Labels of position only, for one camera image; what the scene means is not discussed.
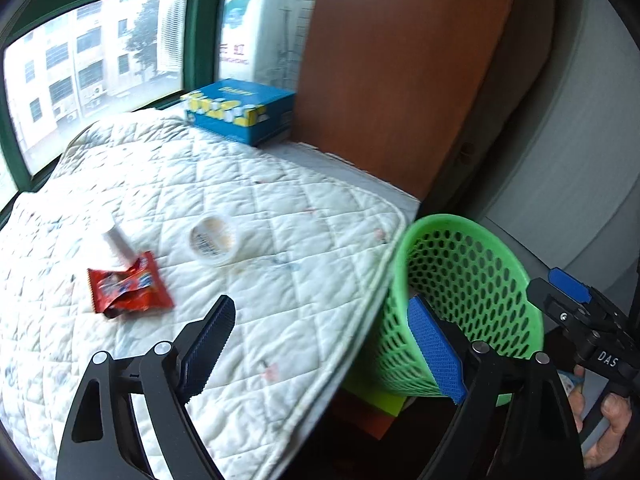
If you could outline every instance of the metal screw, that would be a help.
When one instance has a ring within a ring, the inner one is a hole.
[[[536,361],[539,362],[541,365],[548,365],[551,359],[549,359],[549,356],[546,355],[544,352],[536,352]]]
[[[94,362],[95,365],[102,364],[107,360],[107,352],[98,352],[94,354],[94,358],[91,361]]]
[[[478,354],[486,354],[489,351],[490,346],[484,341],[473,341],[471,348]]]
[[[164,355],[169,350],[171,350],[171,343],[167,341],[159,342],[156,346],[154,346],[154,352],[158,355]]]

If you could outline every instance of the plastic basket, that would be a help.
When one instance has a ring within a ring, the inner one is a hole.
[[[369,363],[387,390],[441,395],[407,324],[409,287],[471,341],[481,339],[499,354],[522,358],[542,349],[542,313],[527,301],[526,271],[505,244],[475,222],[447,214],[418,220],[404,235],[394,265],[394,281],[369,341]],[[498,403],[509,398],[500,396]]]

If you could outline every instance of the brown wooden panel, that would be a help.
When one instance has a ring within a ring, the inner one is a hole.
[[[512,0],[317,0],[292,137],[423,198]]]

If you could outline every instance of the tree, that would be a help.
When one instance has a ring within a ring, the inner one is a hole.
[[[158,7],[159,0],[146,0],[142,5],[136,21],[133,22],[133,30],[127,40],[127,50],[135,52],[133,57],[140,63],[142,81],[145,81],[145,70],[152,66],[154,75],[158,70]]]

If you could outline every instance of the bed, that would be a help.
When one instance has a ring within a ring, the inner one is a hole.
[[[204,212],[238,223],[221,267],[194,261]],[[86,268],[117,265],[93,232],[110,213],[152,251],[175,308],[94,314]],[[43,480],[91,355],[141,354],[204,316],[220,294],[236,327],[188,411],[227,479],[275,478],[318,420],[382,303],[406,225],[379,196],[156,110],[95,123],[0,232],[0,419]],[[158,479],[170,478],[142,398],[136,418]]]

